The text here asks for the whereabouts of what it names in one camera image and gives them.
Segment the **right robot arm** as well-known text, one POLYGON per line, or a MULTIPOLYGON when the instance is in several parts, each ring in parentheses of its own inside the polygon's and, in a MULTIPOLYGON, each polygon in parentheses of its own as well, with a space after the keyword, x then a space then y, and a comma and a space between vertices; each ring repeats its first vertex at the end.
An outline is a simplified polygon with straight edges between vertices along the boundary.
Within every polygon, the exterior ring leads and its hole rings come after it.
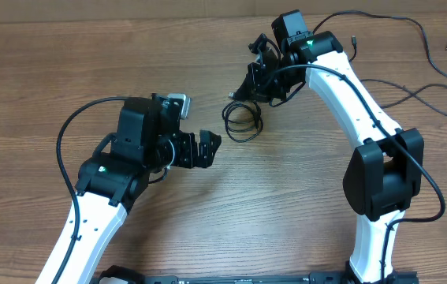
POLYGON ((236 101, 288 102, 303 86, 316 92, 353 150, 343 190, 356 213, 355 247, 340 283, 417 283, 415 272, 398 272, 391 258, 399 221, 419 193, 423 138, 403 130, 373 100, 352 70, 332 32, 308 30, 299 10, 271 25, 274 38, 261 34, 248 48, 255 62, 236 101))

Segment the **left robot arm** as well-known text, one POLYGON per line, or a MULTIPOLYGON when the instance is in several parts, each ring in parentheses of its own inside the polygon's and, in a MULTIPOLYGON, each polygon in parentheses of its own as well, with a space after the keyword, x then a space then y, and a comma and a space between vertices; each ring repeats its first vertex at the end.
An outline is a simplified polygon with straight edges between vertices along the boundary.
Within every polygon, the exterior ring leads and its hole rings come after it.
POLYGON ((210 131, 181 132, 191 103, 185 94, 120 101, 116 131, 81 165, 76 183, 60 169, 72 206, 39 283, 146 283, 144 275, 125 267, 113 265, 100 275, 95 270, 135 201, 153 184, 151 174, 162 181, 171 167, 208 168, 222 143, 210 131))

